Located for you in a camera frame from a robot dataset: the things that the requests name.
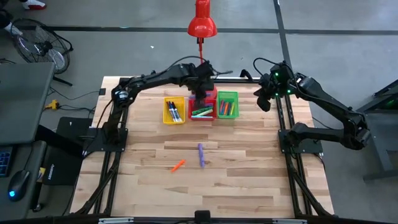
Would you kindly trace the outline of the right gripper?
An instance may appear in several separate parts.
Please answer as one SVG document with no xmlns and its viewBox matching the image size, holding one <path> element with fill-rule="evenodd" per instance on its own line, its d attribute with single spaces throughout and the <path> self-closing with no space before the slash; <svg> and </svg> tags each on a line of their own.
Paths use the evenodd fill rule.
<svg viewBox="0 0 398 224">
<path fill-rule="evenodd" d="M 257 97 L 257 105 L 264 112 L 268 112 L 271 108 L 270 96 L 265 91 L 271 87 L 274 96 L 285 96 L 292 94 L 290 86 L 293 73 L 286 62 L 277 63 L 270 69 L 271 74 L 265 73 L 259 79 L 259 85 L 263 88 L 254 92 Z"/>
</svg>

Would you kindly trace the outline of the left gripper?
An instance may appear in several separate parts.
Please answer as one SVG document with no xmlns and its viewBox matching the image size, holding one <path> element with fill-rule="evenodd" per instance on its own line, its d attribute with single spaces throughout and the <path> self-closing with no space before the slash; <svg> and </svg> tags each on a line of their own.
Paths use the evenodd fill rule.
<svg viewBox="0 0 398 224">
<path fill-rule="evenodd" d="M 207 97 L 206 91 L 214 90 L 214 81 L 211 78 L 214 75 L 213 67 L 209 61 L 197 67 L 192 63 L 190 65 L 192 66 L 190 70 L 192 79 L 189 81 L 189 90 L 195 92 L 194 105 L 204 105 Z"/>
</svg>

